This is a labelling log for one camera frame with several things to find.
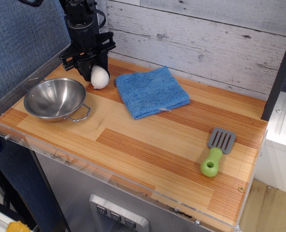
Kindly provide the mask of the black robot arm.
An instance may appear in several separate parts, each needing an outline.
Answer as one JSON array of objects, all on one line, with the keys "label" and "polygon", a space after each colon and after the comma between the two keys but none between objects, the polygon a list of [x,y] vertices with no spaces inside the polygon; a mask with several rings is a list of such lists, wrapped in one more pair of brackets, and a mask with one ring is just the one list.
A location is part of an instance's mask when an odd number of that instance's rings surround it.
[{"label": "black robot arm", "polygon": [[105,13],[95,0],[61,0],[64,21],[71,44],[59,55],[65,70],[77,69],[86,81],[99,66],[108,71],[108,52],[116,47],[112,32],[100,32],[106,23]]}]

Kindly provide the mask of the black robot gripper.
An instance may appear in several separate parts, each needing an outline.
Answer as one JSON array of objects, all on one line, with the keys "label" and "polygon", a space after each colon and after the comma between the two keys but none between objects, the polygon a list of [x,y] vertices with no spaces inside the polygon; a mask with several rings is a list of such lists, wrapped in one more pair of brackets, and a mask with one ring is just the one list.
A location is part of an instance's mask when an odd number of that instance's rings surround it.
[{"label": "black robot gripper", "polygon": [[73,68],[88,82],[94,65],[102,67],[108,75],[108,52],[116,47],[112,32],[100,33],[95,20],[90,18],[84,24],[74,24],[64,18],[71,44],[59,55],[65,70]]}]

